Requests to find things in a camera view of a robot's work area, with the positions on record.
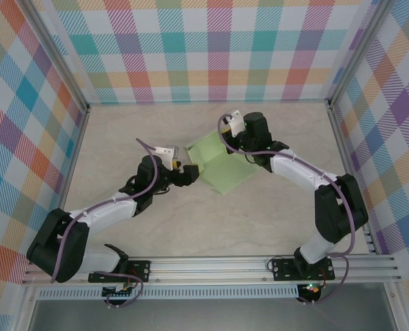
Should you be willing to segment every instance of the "plaid backdrop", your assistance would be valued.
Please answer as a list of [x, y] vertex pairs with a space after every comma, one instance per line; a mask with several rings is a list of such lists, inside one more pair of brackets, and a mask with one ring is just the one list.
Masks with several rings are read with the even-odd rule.
[[87, 99], [116, 103], [325, 99], [378, 1], [34, 2]]
[[397, 257], [409, 298], [409, 0], [397, 0], [340, 100], [372, 226]]
[[59, 201], [81, 115], [14, 0], [0, 0], [0, 330], [26, 250]]

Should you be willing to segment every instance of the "green cloth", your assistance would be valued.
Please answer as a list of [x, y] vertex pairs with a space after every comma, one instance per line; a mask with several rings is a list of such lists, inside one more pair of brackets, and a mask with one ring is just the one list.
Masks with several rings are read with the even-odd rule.
[[199, 166], [199, 178], [225, 194], [252, 176], [259, 167], [241, 154], [227, 154], [218, 132], [185, 147], [191, 162]]

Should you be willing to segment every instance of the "vented metal panel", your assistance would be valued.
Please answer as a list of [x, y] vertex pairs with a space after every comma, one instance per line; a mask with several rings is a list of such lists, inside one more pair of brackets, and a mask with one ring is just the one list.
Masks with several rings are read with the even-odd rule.
[[[132, 296], [114, 295], [120, 299]], [[297, 285], [209, 285], [209, 286], [150, 286], [139, 299], [266, 299], [298, 297]], [[37, 300], [105, 299], [99, 286], [75, 288], [50, 286], [40, 289]]]

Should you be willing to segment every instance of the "marble surface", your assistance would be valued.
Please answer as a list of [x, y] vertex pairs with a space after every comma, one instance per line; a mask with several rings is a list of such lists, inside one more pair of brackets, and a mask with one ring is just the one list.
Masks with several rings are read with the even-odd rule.
[[[109, 198], [134, 175], [144, 150], [180, 147], [215, 130], [221, 114], [260, 111], [275, 140], [320, 168], [343, 174], [330, 122], [322, 103], [191, 103], [94, 106], [70, 186], [66, 210]], [[154, 197], [139, 216], [92, 236], [130, 256], [292, 254], [315, 229], [314, 197], [286, 178], [260, 170], [226, 195], [197, 181]], [[337, 249], [348, 247], [345, 238]], [[367, 253], [362, 231], [354, 253]]]

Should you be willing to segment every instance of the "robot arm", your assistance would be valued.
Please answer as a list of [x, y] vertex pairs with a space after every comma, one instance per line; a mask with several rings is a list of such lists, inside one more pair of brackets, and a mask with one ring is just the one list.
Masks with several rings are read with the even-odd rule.
[[189, 186], [199, 176], [197, 165], [184, 165], [183, 172], [180, 172], [181, 164], [174, 160], [176, 148], [155, 148], [152, 153], [158, 175], [149, 191], [134, 199], [127, 199], [145, 190], [154, 178], [154, 163], [149, 156], [145, 156], [138, 166], [137, 174], [110, 199], [71, 212], [60, 208], [52, 210], [29, 247], [27, 258], [52, 275], [61, 244], [60, 238], [71, 221], [82, 214], [66, 237], [56, 280], [63, 283], [77, 272], [127, 274], [128, 255], [108, 244], [95, 250], [86, 249], [89, 237], [112, 224], [142, 213], [152, 204], [153, 196], [167, 192], [169, 185]]
[[343, 201], [338, 201], [339, 196], [325, 177], [332, 179], [340, 187], [352, 211], [355, 229], [368, 221], [356, 179], [349, 174], [339, 177], [314, 167], [299, 158], [286, 144], [273, 141], [267, 120], [260, 112], [243, 117], [235, 110], [224, 119], [224, 123], [230, 126], [222, 134], [230, 147], [244, 152], [278, 152], [278, 155], [256, 154], [253, 159], [267, 171], [280, 174], [314, 193], [317, 231], [294, 254], [297, 272], [301, 277], [307, 277], [313, 270], [319, 269], [318, 263], [351, 231]]

